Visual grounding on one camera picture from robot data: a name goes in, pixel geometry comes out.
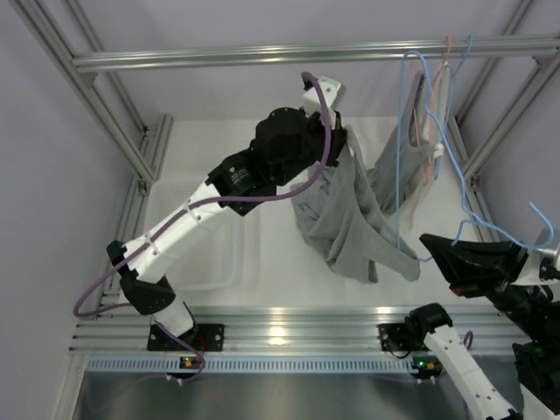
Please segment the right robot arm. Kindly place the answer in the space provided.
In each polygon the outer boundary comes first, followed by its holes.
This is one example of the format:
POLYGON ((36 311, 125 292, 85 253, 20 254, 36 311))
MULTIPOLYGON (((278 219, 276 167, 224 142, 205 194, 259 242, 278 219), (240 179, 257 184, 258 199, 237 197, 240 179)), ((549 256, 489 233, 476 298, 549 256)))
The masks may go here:
POLYGON ((470 352, 449 313, 438 303, 412 310, 404 324, 409 341, 443 365, 474 419, 559 417, 559 303, 544 293, 559 280, 559 232, 540 234, 533 246, 513 241, 474 242, 422 234, 450 291, 485 298, 517 328, 512 337, 490 328, 483 347, 470 352), (514 362, 522 409, 516 410, 488 379, 477 355, 514 362))

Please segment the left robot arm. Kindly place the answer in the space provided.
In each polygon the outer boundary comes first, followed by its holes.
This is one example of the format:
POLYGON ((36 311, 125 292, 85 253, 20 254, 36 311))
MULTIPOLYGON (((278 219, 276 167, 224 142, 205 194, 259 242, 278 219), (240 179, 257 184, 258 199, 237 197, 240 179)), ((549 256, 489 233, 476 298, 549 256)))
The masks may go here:
POLYGON ((149 316, 178 349, 196 343, 199 327, 166 277, 187 251, 263 202, 279 201, 278 187, 311 166, 334 165, 347 140, 340 113, 311 115, 278 108, 255 127, 248 148, 226 157, 192 196, 144 236, 113 241, 108 258, 129 304, 149 316))

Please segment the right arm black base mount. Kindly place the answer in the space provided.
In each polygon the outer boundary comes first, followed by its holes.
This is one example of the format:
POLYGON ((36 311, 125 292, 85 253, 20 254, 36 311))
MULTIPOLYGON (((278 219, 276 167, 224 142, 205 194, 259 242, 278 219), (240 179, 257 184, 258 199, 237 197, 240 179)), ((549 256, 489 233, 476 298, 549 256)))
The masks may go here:
POLYGON ((406 353, 425 349, 424 343, 404 323, 380 324, 378 332, 385 352, 406 353))

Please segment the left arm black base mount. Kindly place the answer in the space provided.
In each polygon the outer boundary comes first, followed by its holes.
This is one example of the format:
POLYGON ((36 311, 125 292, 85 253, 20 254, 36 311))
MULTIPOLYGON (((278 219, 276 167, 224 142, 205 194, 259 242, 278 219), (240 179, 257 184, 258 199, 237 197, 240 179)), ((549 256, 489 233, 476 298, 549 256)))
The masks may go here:
MULTIPOLYGON (((180 338, 201 353, 223 350, 225 326, 223 324, 198 324, 198 330, 180 338)), ((150 326, 147 350, 151 352, 178 352, 186 348, 170 338, 157 325, 150 326)))

